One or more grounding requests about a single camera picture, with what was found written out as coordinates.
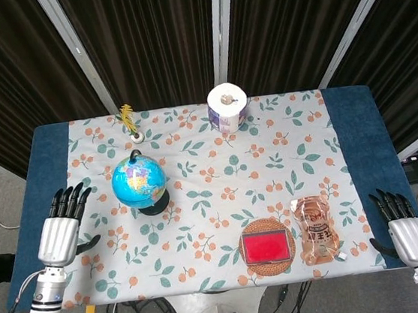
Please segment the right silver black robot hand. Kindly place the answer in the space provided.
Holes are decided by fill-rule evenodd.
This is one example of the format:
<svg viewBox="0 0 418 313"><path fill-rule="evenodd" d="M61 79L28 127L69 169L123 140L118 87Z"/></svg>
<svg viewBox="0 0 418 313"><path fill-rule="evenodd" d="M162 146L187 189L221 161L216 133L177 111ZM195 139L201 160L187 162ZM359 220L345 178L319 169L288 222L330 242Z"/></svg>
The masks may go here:
<svg viewBox="0 0 418 313"><path fill-rule="evenodd" d="M370 239L371 245L381 254L396 258L411 268L418 268L418 215L410 201L401 194L376 189L377 196L368 198L377 207L388 227L393 248L385 247L377 239Z"/></svg>

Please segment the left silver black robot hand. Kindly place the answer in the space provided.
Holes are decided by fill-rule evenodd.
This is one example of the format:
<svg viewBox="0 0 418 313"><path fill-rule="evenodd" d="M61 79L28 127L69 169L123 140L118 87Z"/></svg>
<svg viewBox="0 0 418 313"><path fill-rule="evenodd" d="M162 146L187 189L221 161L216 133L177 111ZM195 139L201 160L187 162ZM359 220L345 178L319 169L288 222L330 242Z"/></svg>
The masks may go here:
<svg viewBox="0 0 418 313"><path fill-rule="evenodd" d="M101 239L101 235L94 235L88 241L78 243L86 201L92 193L91 188L83 191L83 186L80 182L65 190L60 188L53 196L38 249L38 259L44 266L68 266L78 254L94 248Z"/></svg>

